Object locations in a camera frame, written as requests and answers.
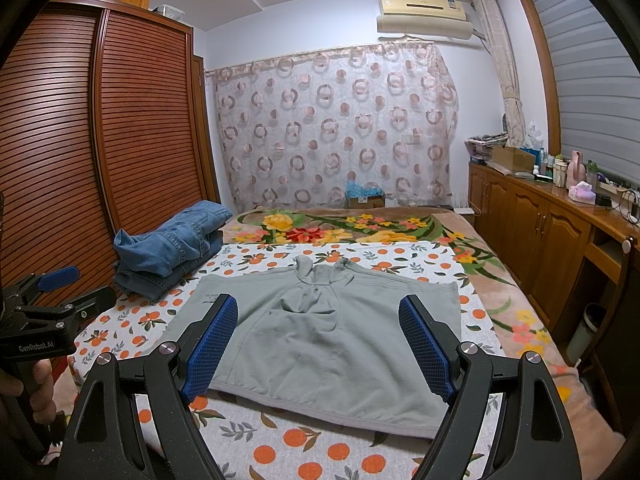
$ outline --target blue denim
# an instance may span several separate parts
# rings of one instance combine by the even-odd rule
[[[209,250],[195,260],[178,264],[173,272],[166,277],[158,276],[152,272],[134,272],[123,262],[116,263],[116,274],[113,279],[123,292],[136,292],[142,294],[151,301],[158,301],[169,290],[175,288],[180,281],[191,274],[197,268],[203,266],[207,260],[215,256],[222,247],[222,231],[214,231],[207,236]]]
[[[223,205],[203,200],[179,212],[155,231],[129,236],[120,229],[113,239],[113,248],[126,269],[167,278],[178,265],[208,254],[207,235],[231,217],[231,211]]]

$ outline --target sheer curtain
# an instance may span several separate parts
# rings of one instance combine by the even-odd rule
[[[458,93],[433,43],[309,52],[215,77],[240,210],[342,207],[348,180],[399,203],[449,203]]]
[[[473,0],[473,3],[484,27],[500,80],[509,134],[507,146],[519,148],[524,142],[524,116],[522,115],[518,75],[513,62],[509,35],[495,0]]]

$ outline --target wooden wardrobe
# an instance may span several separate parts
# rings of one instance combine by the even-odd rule
[[[191,27],[138,7],[40,13],[0,71],[3,285],[78,266],[79,282],[43,298],[54,305],[108,284],[118,229],[218,200],[201,66]]]

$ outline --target beige curtain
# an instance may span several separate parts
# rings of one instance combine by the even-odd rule
[[[473,3],[484,27],[489,48],[491,49],[491,56],[494,58],[495,69],[500,80],[509,133],[507,146],[519,148],[524,142],[525,126],[520,104],[518,75],[513,63],[509,36],[504,27],[498,3],[495,0],[473,0]]]

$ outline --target pink tissue box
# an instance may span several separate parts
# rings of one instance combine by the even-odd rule
[[[582,202],[584,204],[595,204],[596,194],[591,190],[591,184],[580,182],[576,186],[569,188],[569,198],[574,202]]]

